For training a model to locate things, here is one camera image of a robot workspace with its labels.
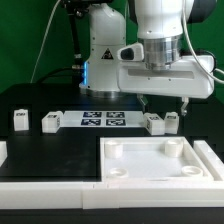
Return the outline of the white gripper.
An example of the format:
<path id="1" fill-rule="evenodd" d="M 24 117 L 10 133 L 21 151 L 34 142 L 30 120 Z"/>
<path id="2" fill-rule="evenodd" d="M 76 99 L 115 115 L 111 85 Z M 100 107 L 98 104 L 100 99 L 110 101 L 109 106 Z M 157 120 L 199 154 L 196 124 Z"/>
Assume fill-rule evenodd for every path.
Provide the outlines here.
<path id="1" fill-rule="evenodd" d="M 214 80 L 199 66 L 193 56 L 182 56 L 165 70 L 146 67 L 143 45 L 135 43 L 117 52 L 117 83 L 122 92 L 138 93 L 142 111 L 148 110 L 145 95 L 182 97 L 181 115 L 187 115 L 189 98 L 208 98 L 214 90 Z"/>

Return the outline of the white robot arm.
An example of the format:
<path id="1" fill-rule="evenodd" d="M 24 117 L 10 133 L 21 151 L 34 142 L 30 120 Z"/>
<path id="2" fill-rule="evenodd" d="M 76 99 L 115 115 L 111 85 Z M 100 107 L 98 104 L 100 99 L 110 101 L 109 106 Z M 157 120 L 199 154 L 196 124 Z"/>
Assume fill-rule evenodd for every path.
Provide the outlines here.
<path id="1" fill-rule="evenodd" d="M 113 0 L 61 0 L 72 20 L 90 16 L 90 57 L 84 60 L 78 44 L 75 62 L 82 73 L 84 94 L 116 98 L 145 95 L 208 98 L 214 90 L 215 57 L 183 51 L 187 25 L 206 20 L 217 0 L 127 0 L 130 19 L 137 25 L 137 42 L 126 43 L 125 18 L 109 4 Z"/>

